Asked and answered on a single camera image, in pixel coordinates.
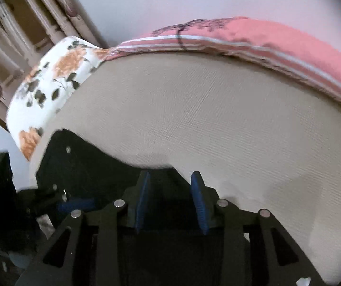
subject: blue plastic part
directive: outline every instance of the blue plastic part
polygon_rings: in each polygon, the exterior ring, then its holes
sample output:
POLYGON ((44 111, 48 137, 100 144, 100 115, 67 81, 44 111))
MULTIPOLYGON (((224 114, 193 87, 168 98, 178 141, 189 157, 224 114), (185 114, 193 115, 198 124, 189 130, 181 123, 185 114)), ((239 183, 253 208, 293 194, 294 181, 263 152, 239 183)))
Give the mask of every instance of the blue plastic part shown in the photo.
POLYGON ((73 210, 89 212, 95 210, 95 199, 70 198, 67 202, 57 204, 57 210, 61 213, 71 213, 73 210))
POLYGON ((208 222, 207 222, 207 210, 205 206, 205 202, 202 196, 202 188, 205 187, 203 181, 199 179, 200 173, 193 172, 191 176, 191 193, 193 197, 194 206, 196 207, 197 219, 199 227, 204 235, 207 234, 209 230, 208 222))
POLYGON ((141 188, 139 202, 136 208, 136 220, 135 220, 135 229, 136 232, 139 233, 144 225, 144 218, 147 210, 148 198, 149 198, 149 183, 151 180, 151 176, 149 172, 146 173, 143 187, 141 188))

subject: beige fabric surface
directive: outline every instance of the beige fabric surface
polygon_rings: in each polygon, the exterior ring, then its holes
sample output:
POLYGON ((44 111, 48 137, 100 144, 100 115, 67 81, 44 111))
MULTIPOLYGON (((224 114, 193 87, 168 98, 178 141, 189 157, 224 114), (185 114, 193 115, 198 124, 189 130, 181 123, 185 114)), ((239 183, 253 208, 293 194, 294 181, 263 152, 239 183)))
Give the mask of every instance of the beige fabric surface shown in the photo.
POLYGON ((341 279, 341 106, 284 75, 205 54, 105 63, 46 128, 122 161, 172 165, 245 210, 270 209, 325 281, 341 279))

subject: floral pillow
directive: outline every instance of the floral pillow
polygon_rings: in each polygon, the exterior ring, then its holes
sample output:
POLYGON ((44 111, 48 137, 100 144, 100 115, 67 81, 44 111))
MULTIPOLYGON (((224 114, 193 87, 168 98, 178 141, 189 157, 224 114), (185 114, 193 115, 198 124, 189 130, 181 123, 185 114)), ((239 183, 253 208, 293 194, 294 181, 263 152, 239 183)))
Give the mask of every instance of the floral pillow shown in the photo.
POLYGON ((47 123, 108 55, 75 36, 47 52, 18 87, 6 117, 8 129, 24 156, 30 157, 47 123))

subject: pink pillow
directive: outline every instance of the pink pillow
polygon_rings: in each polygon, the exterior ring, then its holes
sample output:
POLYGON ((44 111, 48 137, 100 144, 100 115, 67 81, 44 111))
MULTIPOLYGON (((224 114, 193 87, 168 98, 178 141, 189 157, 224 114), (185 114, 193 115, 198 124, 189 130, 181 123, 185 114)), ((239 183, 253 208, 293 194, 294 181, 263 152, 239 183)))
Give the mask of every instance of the pink pillow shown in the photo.
POLYGON ((110 49, 106 60, 152 51, 235 56, 285 73, 341 102, 341 53, 297 29, 246 17, 168 26, 110 49))

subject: silver screw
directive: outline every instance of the silver screw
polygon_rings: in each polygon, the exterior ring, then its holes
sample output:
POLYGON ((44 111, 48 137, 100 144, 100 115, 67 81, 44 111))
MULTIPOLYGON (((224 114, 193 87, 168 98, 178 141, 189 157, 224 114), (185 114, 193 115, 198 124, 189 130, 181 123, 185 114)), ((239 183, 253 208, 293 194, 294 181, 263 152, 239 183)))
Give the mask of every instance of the silver screw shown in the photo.
POLYGON ((125 205, 125 201, 124 200, 116 200, 115 202, 114 202, 114 206, 115 207, 123 207, 125 205))
POLYGON ((271 213, 270 211, 263 209, 263 210, 260 210, 260 215, 264 218, 268 218, 271 216, 271 213))
POLYGON ((71 212, 71 216, 72 216, 73 218, 78 218, 78 217, 80 217, 80 215, 81 215, 81 210, 73 210, 73 211, 71 212))
POLYGON ((225 199, 219 199, 219 200, 217 201, 217 205, 218 205, 219 207, 226 207, 226 206, 229 205, 229 202, 228 202, 227 200, 225 200, 225 199))

